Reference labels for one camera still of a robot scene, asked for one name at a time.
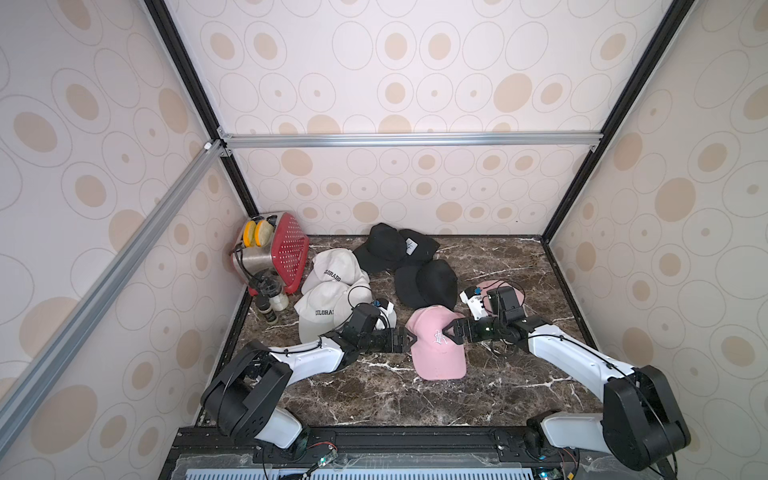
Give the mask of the pink cap front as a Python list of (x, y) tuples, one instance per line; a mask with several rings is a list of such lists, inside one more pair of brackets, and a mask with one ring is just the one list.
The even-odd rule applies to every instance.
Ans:
[(460, 315), (443, 305), (416, 310), (406, 329), (416, 337), (410, 352), (416, 373), (427, 381), (456, 380), (466, 375), (463, 345), (457, 345), (442, 330)]

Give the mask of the black cap plain front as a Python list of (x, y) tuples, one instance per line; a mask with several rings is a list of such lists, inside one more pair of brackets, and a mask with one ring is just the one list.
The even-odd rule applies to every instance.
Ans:
[(453, 310), (458, 299), (458, 278), (443, 259), (422, 266), (403, 266), (395, 271), (395, 293), (410, 308), (442, 305)]

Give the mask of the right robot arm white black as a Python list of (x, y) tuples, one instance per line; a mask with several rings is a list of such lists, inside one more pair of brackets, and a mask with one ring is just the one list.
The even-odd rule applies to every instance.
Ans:
[(555, 324), (526, 315), (511, 286), (487, 292), (488, 300), (479, 288), (462, 292), (471, 317), (451, 320), (437, 339), (459, 346), (500, 341), (554, 365), (602, 403), (599, 413), (549, 412), (529, 419), (525, 444), (532, 456), (554, 448), (591, 450), (610, 453), (633, 471), (677, 477), (676, 454), (690, 444), (691, 435), (661, 370), (614, 359)]

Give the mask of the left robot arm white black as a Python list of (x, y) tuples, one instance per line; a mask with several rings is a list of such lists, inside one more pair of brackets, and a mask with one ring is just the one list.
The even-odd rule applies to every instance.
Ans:
[(211, 380), (200, 405), (238, 446), (269, 443), (283, 450), (303, 441), (306, 427), (279, 406), (286, 388), (315, 375), (345, 369), (369, 353), (408, 353), (417, 337), (405, 327), (378, 330), (383, 311), (362, 303), (314, 342), (268, 347), (246, 344)]

